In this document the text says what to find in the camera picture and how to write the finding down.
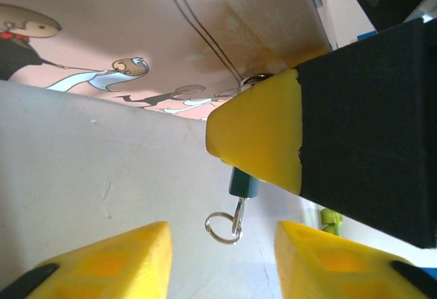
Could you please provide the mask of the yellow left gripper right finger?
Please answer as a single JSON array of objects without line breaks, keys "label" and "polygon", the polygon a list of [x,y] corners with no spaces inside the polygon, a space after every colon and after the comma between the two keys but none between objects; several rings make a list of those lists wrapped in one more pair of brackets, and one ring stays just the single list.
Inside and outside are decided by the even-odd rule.
[{"label": "yellow left gripper right finger", "polygon": [[409,261],[292,221],[277,223],[283,298],[435,298],[436,279]]}]

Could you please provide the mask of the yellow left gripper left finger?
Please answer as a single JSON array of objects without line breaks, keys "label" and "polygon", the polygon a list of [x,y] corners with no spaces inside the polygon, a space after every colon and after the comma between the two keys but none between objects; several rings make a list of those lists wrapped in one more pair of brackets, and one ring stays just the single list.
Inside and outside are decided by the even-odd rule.
[{"label": "yellow left gripper left finger", "polygon": [[2,298],[166,298],[168,222],[154,222],[51,257],[1,289]]}]

